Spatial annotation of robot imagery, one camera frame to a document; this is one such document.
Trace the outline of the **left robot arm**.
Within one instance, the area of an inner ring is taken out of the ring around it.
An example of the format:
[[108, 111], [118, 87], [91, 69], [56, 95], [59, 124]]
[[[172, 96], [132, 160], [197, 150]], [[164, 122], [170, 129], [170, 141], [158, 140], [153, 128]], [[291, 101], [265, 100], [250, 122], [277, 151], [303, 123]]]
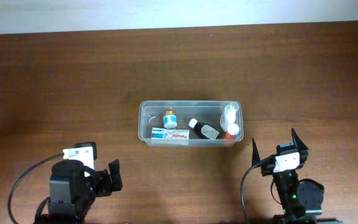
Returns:
[[119, 160], [108, 170], [95, 171], [78, 160], [65, 160], [52, 167], [50, 196], [35, 213], [35, 223], [84, 223], [98, 197], [122, 190]]

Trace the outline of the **small jar gold lid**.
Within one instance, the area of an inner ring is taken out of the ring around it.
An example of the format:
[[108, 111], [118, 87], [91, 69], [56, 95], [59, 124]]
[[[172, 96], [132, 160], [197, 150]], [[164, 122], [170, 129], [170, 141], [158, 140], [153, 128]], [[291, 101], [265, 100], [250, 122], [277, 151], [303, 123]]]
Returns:
[[177, 116], [173, 110], [167, 110], [163, 116], [163, 125], [166, 129], [174, 129], [177, 127]]

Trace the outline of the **white spray bottle clear cap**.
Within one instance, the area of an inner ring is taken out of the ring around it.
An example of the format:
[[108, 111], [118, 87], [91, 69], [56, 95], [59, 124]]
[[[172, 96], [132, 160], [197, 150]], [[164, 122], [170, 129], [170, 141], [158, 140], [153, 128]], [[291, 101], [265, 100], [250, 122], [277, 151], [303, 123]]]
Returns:
[[226, 132], [230, 124], [234, 124], [237, 118], [237, 111], [239, 110], [239, 105], [235, 102], [231, 102], [224, 107], [222, 115], [219, 120], [221, 129]]

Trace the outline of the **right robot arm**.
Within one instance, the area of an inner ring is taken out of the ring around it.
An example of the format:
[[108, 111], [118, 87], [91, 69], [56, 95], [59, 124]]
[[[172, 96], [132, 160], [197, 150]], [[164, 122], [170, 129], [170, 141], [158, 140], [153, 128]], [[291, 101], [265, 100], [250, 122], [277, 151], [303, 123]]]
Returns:
[[252, 143], [252, 166], [261, 169], [262, 176], [273, 177], [283, 215], [275, 215], [273, 223], [316, 223], [322, 214], [324, 186], [312, 179], [299, 179], [296, 171], [308, 159], [309, 149], [291, 130], [292, 142], [279, 144], [276, 154], [261, 159], [256, 146]]

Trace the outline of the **clear plastic container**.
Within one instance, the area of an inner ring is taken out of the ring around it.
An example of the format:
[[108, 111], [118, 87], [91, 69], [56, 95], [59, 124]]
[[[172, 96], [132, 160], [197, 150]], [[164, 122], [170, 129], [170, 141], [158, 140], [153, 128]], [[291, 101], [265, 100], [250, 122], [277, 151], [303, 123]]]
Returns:
[[[235, 123], [239, 126], [239, 133], [233, 140], [218, 137], [217, 139], [202, 139], [188, 123], [192, 118], [221, 130], [219, 120], [228, 105], [233, 105], [236, 111]], [[179, 130], [188, 130], [187, 139], [152, 139], [153, 128], [164, 128], [163, 116], [166, 111], [172, 110], [177, 117]], [[138, 137], [148, 146], [163, 147], [231, 147], [242, 141], [244, 137], [242, 108], [238, 101], [214, 100], [147, 100], [140, 104]]]

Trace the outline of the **dark brown syrup bottle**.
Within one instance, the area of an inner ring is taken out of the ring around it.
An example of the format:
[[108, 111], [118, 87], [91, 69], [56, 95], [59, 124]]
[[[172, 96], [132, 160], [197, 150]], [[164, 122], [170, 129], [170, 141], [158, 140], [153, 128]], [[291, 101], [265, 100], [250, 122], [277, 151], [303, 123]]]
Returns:
[[199, 122], [195, 118], [190, 119], [188, 125], [190, 128], [194, 129], [201, 139], [219, 139], [222, 136], [222, 132], [209, 124]]

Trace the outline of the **orange white tube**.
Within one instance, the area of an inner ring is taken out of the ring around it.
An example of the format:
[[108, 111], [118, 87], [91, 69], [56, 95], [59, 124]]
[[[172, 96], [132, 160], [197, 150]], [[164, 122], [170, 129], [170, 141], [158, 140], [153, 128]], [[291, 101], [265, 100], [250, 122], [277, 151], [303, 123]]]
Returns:
[[240, 132], [240, 127], [235, 124], [232, 123], [230, 125], [227, 126], [227, 131], [224, 135], [224, 139], [234, 139]]

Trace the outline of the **white Panadol box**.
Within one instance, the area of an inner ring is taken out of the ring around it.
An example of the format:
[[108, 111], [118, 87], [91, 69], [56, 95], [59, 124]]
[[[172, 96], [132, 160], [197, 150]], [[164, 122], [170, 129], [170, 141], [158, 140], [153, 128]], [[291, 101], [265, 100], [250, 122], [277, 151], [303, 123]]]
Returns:
[[152, 128], [151, 143], [154, 145], [187, 146], [189, 138], [188, 129]]

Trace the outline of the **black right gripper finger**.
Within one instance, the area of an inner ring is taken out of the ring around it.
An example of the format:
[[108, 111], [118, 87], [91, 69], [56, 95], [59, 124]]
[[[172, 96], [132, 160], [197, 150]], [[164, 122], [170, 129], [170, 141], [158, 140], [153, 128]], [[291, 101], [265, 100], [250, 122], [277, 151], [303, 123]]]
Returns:
[[255, 143], [255, 139], [252, 138], [252, 166], [256, 166], [261, 162], [259, 151]]
[[298, 151], [308, 151], [308, 147], [305, 145], [305, 143], [300, 139], [300, 137], [297, 135], [294, 128], [291, 128], [291, 137], [293, 139], [293, 143], [298, 149]]

